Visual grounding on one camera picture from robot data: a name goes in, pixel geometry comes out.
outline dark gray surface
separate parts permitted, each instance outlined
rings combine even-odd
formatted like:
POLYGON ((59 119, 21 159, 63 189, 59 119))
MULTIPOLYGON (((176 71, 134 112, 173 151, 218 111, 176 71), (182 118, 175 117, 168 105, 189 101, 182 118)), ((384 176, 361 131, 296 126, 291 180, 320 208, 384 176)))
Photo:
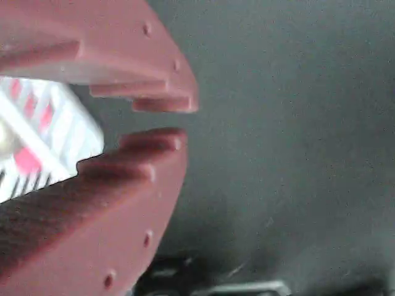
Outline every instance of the dark gray surface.
POLYGON ((77 92, 119 134, 186 128, 162 253, 294 291, 380 278, 395 257, 395 1, 151 1, 201 87, 195 115, 77 92))

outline white plastic basket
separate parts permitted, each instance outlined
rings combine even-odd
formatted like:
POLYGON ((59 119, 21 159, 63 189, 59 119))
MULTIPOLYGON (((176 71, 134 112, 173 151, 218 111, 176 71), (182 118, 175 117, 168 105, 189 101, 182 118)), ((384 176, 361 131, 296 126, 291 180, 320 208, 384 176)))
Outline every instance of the white plastic basket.
POLYGON ((15 153, 0 159, 0 202, 75 176, 79 160, 103 150, 101 129, 62 83, 0 77, 0 119, 39 163, 26 172, 15 153))

